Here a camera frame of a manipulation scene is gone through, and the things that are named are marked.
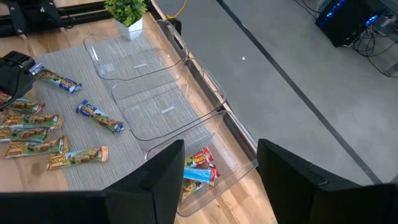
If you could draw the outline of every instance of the gray floor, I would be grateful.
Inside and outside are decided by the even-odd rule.
[[[157,3],[173,14],[183,0]],[[334,48],[293,0],[225,3],[377,177],[390,182],[398,174],[398,79],[378,74],[352,49]],[[179,18],[188,48],[213,72],[256,139],[359,184],[372,183],[216,0],[188,0]],[[394,62],[375,58],[380,66]]]

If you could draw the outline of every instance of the snack wrapper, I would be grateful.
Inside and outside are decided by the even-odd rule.
[[[180,202],[183,202],[187,197],[197,190],[201,189],[202,187],[205,186],[205,183],[195,181],[195,180],[189,180],[189,179],[183,179],[182,180],[182,189],[181,189],[181,194],[180,194]]]
[[[31,68],[30,72],[31,74],[36,76],[37,79],[57,85],[60,88],[68,91],[69,93],[74,93],[81,89],[81,83],[77,83],[69,78],[64,78],[57,73],[51,72],[50,70],[46,69],[41,63]]]
[[[124,129],[123,122],[110,118],[106,113],[91,105],[88,100],[83,100],[83,102],[80,103],[76,108],[76,113],[80,113],[87,118],[95,120],[100,125],[112,131],[112,133],[119,133]]]
[[[58,139],[45,141],[43,143],[31,142],[12,142],[8,147],[5,159],[24,156],[35,156],[49,153],[63,153],[69,151],[68,136],[62,136]]]
[[[48,128],[13,129],[0,128],[0,142],[23,141],[44,142]]]
[[[62,115],[16,115],[1,116],[0,128],[61,128]]]
[[[89,162],[105,162],[108,159],[108,147],[101,146],[75,152],[51,154],[47,169],[70,167]]]
[[[202,151],[187,157],[185,159],[184,166],[194,168],[211,162],[213,162],[213,156],[206,147]]]
[[[209,166],[209,169],[184,168],[184,178],[204,182],[211,186],[214,186],[218,177],[220,177],[220,173],[215,166]]]
[[[0,91],[0,105],[4,104],[9,99],[11,99],[11,96]],[[29,100],[19,98],[7,106],[7,108],[24,114],[37,114],[43,110],[44,106],[45,103],[32,103]]]

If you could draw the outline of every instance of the red snack package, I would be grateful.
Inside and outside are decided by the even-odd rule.
[[[217,178],[219,178],[221,175],[218,172],[217,168],[213,164],[209,164],[209,169],[211,170],[211,175],[210,175],[210,186],[214,186],[214,182]]]
[[[213,162],[213,156],[211,155],[209,149],[206,147],[202,151],[197,152],[186,158],[184,166],[194,168],[211,162]]]

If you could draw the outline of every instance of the gray placemat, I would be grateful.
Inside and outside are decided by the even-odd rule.
[[[97,76],[95,67],[83,46],[72,47],[37,57],[36,61],[43,63],[46,68],[53,72],[82,83],[82,90],[74,94],[69,94],[58,86],[41,81],[35,82],[34,85],[39,101],[46,103],[43,113],[60,113],[65,117],[62,129],[55,130],[53,136],[69,135],[71,151],[102,145],[109,147],[109,159],[107,162],[85,164],[65,169],[71,190],[103,189],[111,185],[145,162],[144,151],[169,138],[166,136],[161,139],[142,142],[140,147],[139,141],[130,132],[129,123],[131,122],[126,122],[124,119],[125,106],[121,102],[119,102],[120,107],[116,105],[111,94],[111,89],[109,89],[109,83],[104,82]],[[150,77],[144,77],[143,80],[147,80],[149,86],[153,85]],[[164,76],[164,80],[172,80],[172,77]],[[169,100],[171,103],[176,104],[177,102],[179,105],[178,109],[180,112],[177,111],[178,113],[174,113],[173,117],[168,119],[162,126],[152,126],[152,123],[145,124],[145,122],[138,121],[135,117],[132,117],[131,119],[134,122],[140,124],[139,127],[135,127],[136,131],[154,130],[155,132],[159,132],[159,128],[162,127],[164,128],[162,132],[170,131],[170,126],[177,127],[186,122],[186,119],[198,118],[182,93],[176,91],[178,90],[176,87],[175,83],[167,82],[154,89],[142,91],[136,96],[124,98],[124,100],[127,99],[129,101],[127,105],[142,104],[150,100],[152,96],[162,96],[163,93],[167,93],[164,95],[165,97],[161,97],[161,100],[159,98],[155,102],[161,105],[164,103],[167,104],[166,101]],[[93,106],[104,111],[110,117],[123,121],[125,123],[125,130],[119,134],[113,134],[98,123],[80,114],[76,114],[76,107],[84,99],[90,101]],[[205,128],[202,128],[200,132],[209,134]],[[186,139],[187,142],[197,142],[203,136],[191,134],[188,138]]]
[[[75,113],[76,107],[84,100],[123,121],[120,110],[115,106],[111,95],[104,90],[103,82],[97,77],[83,47],[73,47],[36,58],[51,71],[70,77],[83,85],[83,89],[69,94],[60,87],[37,81],[37,97],[46,103],[44,113],[63,114],[65,122],[55,135],[67,134],[71,140],[71,151],[89,149],[97,146],[109,147],[109,160],[105,163],[92,163],[65,169],[70,189],[103,189],[128,175],[144,163],[144,153],[137,141],[126,129],[113,134],[98,123]]]

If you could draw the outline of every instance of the plastic storage bin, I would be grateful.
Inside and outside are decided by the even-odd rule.
[[[153,30],[162,31],[154,42],[146,34],[155,35]],[[124,34],[85,39],[97,75],[143,151],[189,128],[225,102],[225,93],[211,73],[194,58],[184,58],[187,51],[175,41],[177,35],[170,23],[157,21],[133,41]],[[136,52],[144,42],[145,50]],[[150,63],[157,67],[148,70]]]
[[[83,41],[98,76],[104,80],[132,80],[165,70],[188,58],[188,50],[167,21],[144,23],[142,30],[109,36],[87,35]]]
[[[181,216],[189,216],[201,209],[257,167],[256,143],[237,118],[227,111],[220,111],[152,148],[146,159],[154,157],[177,139],[185,141],[186,157],[207,147],[221,174],[214,187],[206,185],[180,202],[177,213]]]

